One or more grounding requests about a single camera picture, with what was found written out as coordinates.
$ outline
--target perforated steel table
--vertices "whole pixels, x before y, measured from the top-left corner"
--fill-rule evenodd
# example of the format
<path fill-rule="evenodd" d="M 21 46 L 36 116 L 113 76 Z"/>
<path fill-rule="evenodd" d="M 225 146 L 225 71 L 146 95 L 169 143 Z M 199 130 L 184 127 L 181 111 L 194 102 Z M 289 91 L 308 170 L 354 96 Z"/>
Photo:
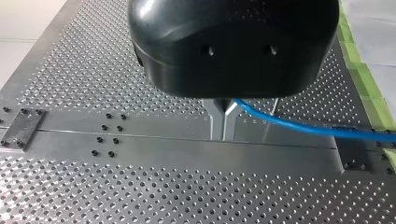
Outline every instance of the perforated steel table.
<path fill-rule="evenodd" d="M 25 151 L 0 150 L 0 223 L 396 223 L 388 143 L 345 148 L 245 112 L 230 141 L 211 141 L 201 99 L 146 80 L 126 4 L 68 0 L 1 90 L 2 136 L 21 108 L 47 113 Z M 270 112 L 275 99 L 247 101 Z M 277 114 L 370 128 L 337 40 L 318 80 Z M 349 147 L 369 169 L 345 167 Z"/>

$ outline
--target bolt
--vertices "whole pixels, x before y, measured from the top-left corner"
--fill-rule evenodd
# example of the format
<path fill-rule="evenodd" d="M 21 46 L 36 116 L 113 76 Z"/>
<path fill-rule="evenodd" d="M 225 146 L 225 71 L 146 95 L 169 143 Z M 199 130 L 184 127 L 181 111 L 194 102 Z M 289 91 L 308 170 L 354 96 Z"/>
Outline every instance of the bolt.
<path fill-rule="evenodd" d="M 349 169 L 350 168 L 350 163 L 349 162 L 346 162 L 345 164 L 344 164 L 344 168 L 347 170 L 347 169 Z"/>
<path fill-rule="evenodd" d="M 23 142 L 22 141 L 18 141 L 17 142 L 17 147 L 23 147 Z"/>
<path fill-rule="evenodd" d="M 113 151 L 109 151 L 108 152 L 108 156 L 113 158 L 116 154 Z"/>
<path fill-rule="evenodd" d="M 387 158 L 388 158 L 387 154 L 385 154 L 385 153 L 381 154 L 381 160 L 386 160 Z"/>
<path fill-rule="evenodd" d="M 366 163 L 361 165 L 361 170 L 363 170 L 363 171 L 367 170 L 367 164 Z"/>
<path fill-rule="evenodd" d="M 385 170 L 385 173 L 387 173 L 388 175 L 391 175 L 393 172 L 392 172 L 392 169 L 387 168 L 387 169 Z"/>
<path fill-rule="evenodd" d="M 97 156 L 97 155 L 99 154 L 99 152 L 96 151 L 96 150 L 92 150 L 92 151 L 91 151 L 91 154 L 92 154 L 93 156 Z"/>

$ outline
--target blue pneumatic hose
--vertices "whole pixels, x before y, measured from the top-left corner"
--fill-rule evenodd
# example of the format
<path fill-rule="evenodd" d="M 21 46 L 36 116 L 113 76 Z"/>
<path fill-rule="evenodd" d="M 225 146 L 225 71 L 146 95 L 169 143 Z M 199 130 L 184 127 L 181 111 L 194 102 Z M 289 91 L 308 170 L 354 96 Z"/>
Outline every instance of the blue pneumatic hose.
<path fill-rule="evenodd" d="M 356 138 L 361 140 L 371 140 L 371 141 L 380 141 L 380 142 L 396 142 L 396 134 L 366 133 L 366 132 L 359 132 L 353 130 L 339 130 L 339 129 L 331 129 L 331 128 L 313 127 L 313 126 L 297 123 L 291 120 L 280 119 L 275 116 L 267 115 L 265 113 L 256 110 L 255 108 L 246 104 L 244 101 L 240 99 L 234 99 L 234 101 L 244 110 L 246 110 L 249 114 L 251 114 L 256 118 L 268 120 L 269 122 L 272 122 L 274 124 L 277 124 L 285 128 L 292 129 L 300 133 L 330 135 L 341 138 Z"/>

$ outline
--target metal bracket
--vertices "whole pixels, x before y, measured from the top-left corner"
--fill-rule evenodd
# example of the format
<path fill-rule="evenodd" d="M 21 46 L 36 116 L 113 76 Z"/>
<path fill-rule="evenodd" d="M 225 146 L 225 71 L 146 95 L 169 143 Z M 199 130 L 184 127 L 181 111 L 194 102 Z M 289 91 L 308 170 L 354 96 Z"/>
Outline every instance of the metal bracket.
<path fill-rule="evenodd" d="M 0 141 L 1 147 L 25 151 L 45 114 L 42 109 L 22 108 Z"/>
<path fill-rule="evenodd" d="M 345 172 L 394 175 L 385 152 L 370 150 L 361 140 L 335 138 L 335 143 Z"/>
<path fill-rule="evenodd" d="M 203 99 L 204 108 L 210 115 L 210 139 L 222 140 L 224 127 L 224 111 L 215 99 Z"/>
<path fill-rule="evenodd" d="M 341 164 L 346 172 L 370 172 L 372 170 L 373 165 L 362 141 L 335 138 L 335 143 L 338 148 Z"/>
<path fill-rule="evenodd" d="M 233 103 L 225 112 L 225 120 L 224 120 L 224 141 L 233 141 L 233 137 L 235 136 L 235 126 L 236 126 L 236 118 L 240 113 L 242 113 L 243 109 L 237 103 Z"/>

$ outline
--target black plastic cover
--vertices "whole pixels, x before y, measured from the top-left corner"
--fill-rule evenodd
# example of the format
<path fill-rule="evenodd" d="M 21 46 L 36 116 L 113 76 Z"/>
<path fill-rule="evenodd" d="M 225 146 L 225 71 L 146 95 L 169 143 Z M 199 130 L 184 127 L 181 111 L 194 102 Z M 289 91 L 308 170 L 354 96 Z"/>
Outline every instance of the black plastic cover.
<path fill-rule="evenodd" d="M 150 82 L 177 96 L 284 97 L 318 76 L 338 0 L 130 0 Z"/>

